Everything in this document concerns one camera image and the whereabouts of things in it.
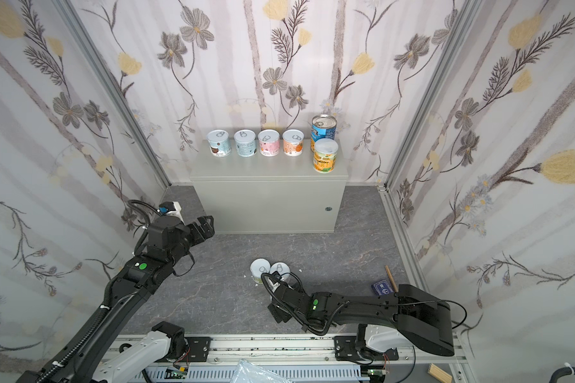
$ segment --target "wooden stick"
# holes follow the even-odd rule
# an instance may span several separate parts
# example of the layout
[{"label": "wooden stick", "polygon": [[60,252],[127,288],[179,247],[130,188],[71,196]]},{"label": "wooden stick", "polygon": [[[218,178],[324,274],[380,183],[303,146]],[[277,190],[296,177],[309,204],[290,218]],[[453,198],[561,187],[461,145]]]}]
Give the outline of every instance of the wooden stick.
[{"label": "wooden stick", "polygon": [[428,373],[440,382],[451,383],[452,376],[438,368],[436,364],[430,364]]},{"label": "wooden stick", "polygon": [[392,276],[392,273],[390,272],[390,268],[386,265],[386,273],[387,273],[387,277],[390,278],[390,283],[392,284],[392,288],[394,289],[394,292],[397,292],[399,290],[399,287],[396,286],[396,282],[394,282],[394,277]]}]

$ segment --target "black mounting plate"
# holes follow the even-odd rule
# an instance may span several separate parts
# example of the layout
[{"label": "black mounting plate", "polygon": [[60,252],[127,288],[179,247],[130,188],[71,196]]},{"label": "black mounting plate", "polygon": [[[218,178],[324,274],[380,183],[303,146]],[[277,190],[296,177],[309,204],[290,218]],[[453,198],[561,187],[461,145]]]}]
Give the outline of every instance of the black mounting plate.
[{"label": "black mounting plate", "polygon": [[211,346],[211,338],[207,336],[185,338],[188,341],[190,350],[188,352],[188,362],[206,362]]},{"label": "black mounting plate", "polygon": [[[383,360],[383,353],[373,350],[367,350],[373,360]],[[398,360],[399,353],[396,349],[389,349],[385,353],[390,360]],[[370,359],[361,357],[356,350],[356,337],[355,336],[335,336],[334,337],[334,356],[337,360],[347,362],[368,362]]]}]

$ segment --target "wallpaper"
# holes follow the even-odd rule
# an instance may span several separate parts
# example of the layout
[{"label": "wallpaper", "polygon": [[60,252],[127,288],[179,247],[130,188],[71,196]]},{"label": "wallpaper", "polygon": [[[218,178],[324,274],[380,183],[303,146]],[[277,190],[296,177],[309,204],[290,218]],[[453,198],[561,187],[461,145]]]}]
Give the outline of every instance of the wallpaper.
[{"label": "wallpaper", "polygon": [[458,0],[72,0],[169,179],[207,133],[329,113],[351,182],[384,182]]},{"label": "wallpaper", "polygon": [[48,2],[0,1],[0,382],[81,327],[163,188]]},{"label": "wallpaper", "polygon": [[391,193],[479,381],[575,366],[575,1],[483,2]]}]

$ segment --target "gray marble floor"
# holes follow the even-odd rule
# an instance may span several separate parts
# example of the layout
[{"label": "gray marble floor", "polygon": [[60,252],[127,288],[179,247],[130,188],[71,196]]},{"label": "gray marble floor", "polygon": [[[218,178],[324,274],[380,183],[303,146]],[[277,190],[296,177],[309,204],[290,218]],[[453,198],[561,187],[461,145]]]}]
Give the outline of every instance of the gray marble floor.
[{"label": "gray marble floor", "polygon": [[[186,223],[203,215],[191,186],[169,188],[164,200],[176,200]],[[333,234],[216,235],[191,249],[196,259],[185,276],[170,276],[132,317],[123,333],[143,334],[161,320],[190,334],[300,333],[293,319],[277,324],[266,306],[270,296],[256,286],[249,265],[256,258],[287,263],[307,292],[373,295],[370,285],[386,278],[388,265],[396,283],[407,283],[381,197],[372,186],[345,188]],[[177,272],[190,260],[183,258]],[[330,332],[353,332],[339,326]]]}]

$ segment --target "cabinet door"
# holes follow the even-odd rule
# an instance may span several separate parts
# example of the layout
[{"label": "cabinet door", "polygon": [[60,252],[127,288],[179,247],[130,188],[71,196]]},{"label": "cabinet door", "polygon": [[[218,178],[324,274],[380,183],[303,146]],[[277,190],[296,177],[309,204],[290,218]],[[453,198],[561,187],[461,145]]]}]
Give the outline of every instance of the cabinet door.
[{"label": "cabinet door", "polygon": [[218,234],[331,233],[345,181],[194,182]]}]

